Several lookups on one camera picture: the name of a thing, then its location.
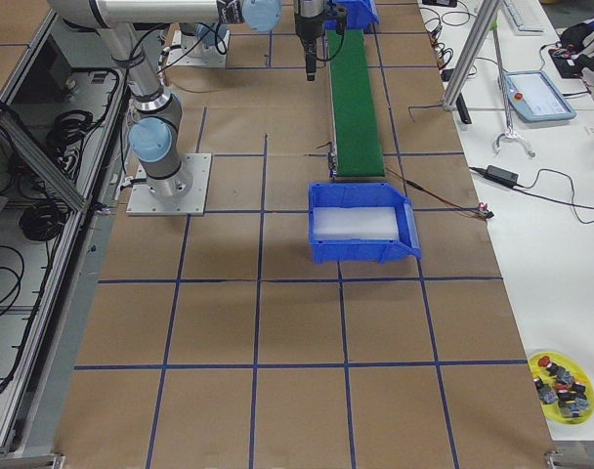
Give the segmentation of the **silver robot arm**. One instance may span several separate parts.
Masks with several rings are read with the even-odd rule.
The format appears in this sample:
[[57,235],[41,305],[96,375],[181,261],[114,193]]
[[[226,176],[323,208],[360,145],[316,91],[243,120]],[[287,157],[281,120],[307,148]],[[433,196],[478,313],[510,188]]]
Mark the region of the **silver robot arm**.
[[181,48],[189,57],[205,58],[211,54],[224,56],[228,52],[229,30],[224,24],[181,22]]
[[185,168],[176,144],[182,107],[160,81],[158,72],[136,38],[135,23],[246,23],[258,32],[276,27],[279,1],[51,1],[64,20],[94,28],[112,60],[127,72],[126,82],[141,120],[129,142],[146,172],[149,191],[164,199],[185,194],[193,175]]

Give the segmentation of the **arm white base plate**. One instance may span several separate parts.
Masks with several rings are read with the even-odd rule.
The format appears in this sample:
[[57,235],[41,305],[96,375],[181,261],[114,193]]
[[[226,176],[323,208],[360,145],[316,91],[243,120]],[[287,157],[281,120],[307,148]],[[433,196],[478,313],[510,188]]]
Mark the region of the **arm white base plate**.
[[211,153],[184,153],[180,170],[171,178],[156,180],[139,164],[135,184],[128,199],[131,216],[203,216],[205,212]]
[[230,32],[200,25],[191,34],[176,31],[168,49],[167,65],[223,68],[226,66]]

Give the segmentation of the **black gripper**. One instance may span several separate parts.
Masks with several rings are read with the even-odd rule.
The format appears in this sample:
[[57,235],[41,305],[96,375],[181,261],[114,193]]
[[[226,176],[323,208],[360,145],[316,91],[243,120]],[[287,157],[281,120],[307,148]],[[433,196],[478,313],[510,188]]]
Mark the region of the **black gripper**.
[[313,81],[318,62],[316,42],[324,33],[326,4],[324,0],[295,0],[293,8],[295,33],[303,43],[306,77]]

